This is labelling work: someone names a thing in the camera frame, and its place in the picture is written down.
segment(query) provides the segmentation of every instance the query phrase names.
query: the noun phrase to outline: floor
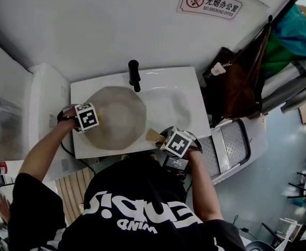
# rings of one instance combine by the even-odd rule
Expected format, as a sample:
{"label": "floor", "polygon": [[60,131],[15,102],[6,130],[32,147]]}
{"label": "floor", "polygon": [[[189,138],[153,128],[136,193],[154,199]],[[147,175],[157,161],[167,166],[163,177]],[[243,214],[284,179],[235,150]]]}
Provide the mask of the floor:
{"label": "floor", "polygon": [[[226,221],[232,223],[239,215],[235,223],[238,228],[246,227],[259,240],[270,242],[272,237],[261,226],[262,222],[276,230],[279,218],[305,218],[303,209],[293,205],[282,192],[288,182],[299,183],[296,172],[305,169],[306,125],[302,125],[297,110],[283,115],[277,108],[266,120],[268,151],[241,172],[217,184],[216,191]],[[249,234],[241,234],[252,239]]]}

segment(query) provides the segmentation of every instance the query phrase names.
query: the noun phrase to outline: black strap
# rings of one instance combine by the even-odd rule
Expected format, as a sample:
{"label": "black strap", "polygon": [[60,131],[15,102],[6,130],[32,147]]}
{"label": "black strap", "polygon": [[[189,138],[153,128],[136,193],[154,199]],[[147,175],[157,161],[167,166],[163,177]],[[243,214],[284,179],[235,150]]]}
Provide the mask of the black strap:
{"label": "black strap", "polygon": [[194,141],[194,143],[197,145],[197,147],[195,146],[189,146],[189,149],[194,149],[197,151],[200,151],[201,153],[203,153],[203,147],[201,146],[201,143],[199,142],[199,140],[197,139],[197,137],[195,135],[193,135],[191,132],[186,131],[187,133],[190,134],[190,136],[192,137],[191,139]]}
{"label": "black strap", "polygon": [[64,112],[65,110],[69,109],[71,107],[71,105],[68,105],[66,107],[64,107],[58,114],[57,116],[57,120],[58,120],[58,123],[61,122],[61,121],[66,121],[66,120],[69,120],[69,119],[74,119],[76,124],[78,126],[80,126],[80,123],[78,121],[78,117],[77,116],[63,116],[64,115]]}

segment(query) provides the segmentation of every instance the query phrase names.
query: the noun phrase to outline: brown leather bag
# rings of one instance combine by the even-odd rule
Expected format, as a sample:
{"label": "brown leather bag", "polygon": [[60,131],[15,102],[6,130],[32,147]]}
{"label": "brown leather bag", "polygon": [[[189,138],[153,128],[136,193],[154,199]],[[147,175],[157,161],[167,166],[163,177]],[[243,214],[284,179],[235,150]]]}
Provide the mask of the brown leather bag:
{"label": "brown leather bag", "polygon": [[[260,65],[270,35],[270,22],[238,54],[222,48],[208,69],[203,73],[205,106],[214,119],[256,117],[262,107],[261,92],[264,80],[260,76]],[[211,69],[220,62],[226,70],[217,76]]]}

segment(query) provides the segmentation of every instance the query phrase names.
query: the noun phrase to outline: faucet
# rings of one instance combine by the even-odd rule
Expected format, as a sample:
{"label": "faucet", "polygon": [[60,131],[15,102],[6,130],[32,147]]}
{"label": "faucet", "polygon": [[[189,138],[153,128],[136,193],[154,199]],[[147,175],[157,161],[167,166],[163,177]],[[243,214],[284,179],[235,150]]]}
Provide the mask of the faucet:
{"label": "faucet", "polygon": [[141,79],[140,79],[138,68],[139,68],[139,63],[136,60],[131,60],[128,63],[128,70],[130,72],[130,85],[134,86],[135,92],[140,92],[141,90],[140,84],[139,84],[139,81]]}

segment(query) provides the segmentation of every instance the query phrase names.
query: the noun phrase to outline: bathroom sink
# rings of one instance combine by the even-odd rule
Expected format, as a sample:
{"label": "bathroom sink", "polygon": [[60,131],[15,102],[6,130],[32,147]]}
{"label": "bathroom sink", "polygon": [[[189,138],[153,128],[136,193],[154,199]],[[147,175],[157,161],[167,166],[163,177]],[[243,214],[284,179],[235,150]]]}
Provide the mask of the bathroom sink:
{"label": "bathroom sink", "polygon": [[[135,94],[146,107],[143,133],[123,150],[105,150],[91,144],[84,133],[73,132],[76,158],[101,157],[154,149],[154,142],[145,139],[150,128],[162,132],[170,126],[176,126],[192,132],[199,139],[211,135],[193,67],[144,70],[139,73],[141,91]],[[93,78],[71,84],[71,103],[82,104],[105,87],[126,87],[133,90],[129,84],[129,73]]]}

